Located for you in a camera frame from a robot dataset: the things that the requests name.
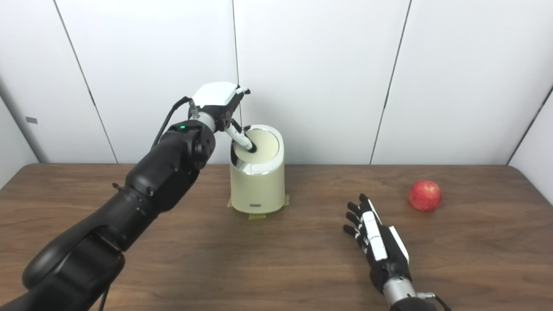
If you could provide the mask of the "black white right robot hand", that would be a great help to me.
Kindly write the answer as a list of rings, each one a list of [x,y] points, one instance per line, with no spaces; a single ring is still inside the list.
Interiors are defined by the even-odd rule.
[[[384,225],[367,195],[359,195],[359,203],[347,204],[347,220],[343,230],[357,242],[371,268],[370,278],[381,293],[393,278],[411,281],[409,256],[393,226]]]

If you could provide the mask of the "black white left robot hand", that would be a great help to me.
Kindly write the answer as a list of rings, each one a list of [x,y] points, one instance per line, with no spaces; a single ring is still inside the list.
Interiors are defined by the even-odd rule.
[[[255,153],[257,146],[233,118],[241,100],[250,93],[247,87],[241,87],[235,83],[207,83],[192,96],[188,118],[202,122],[213,133],[227,133],[243,149],[249,153]]]

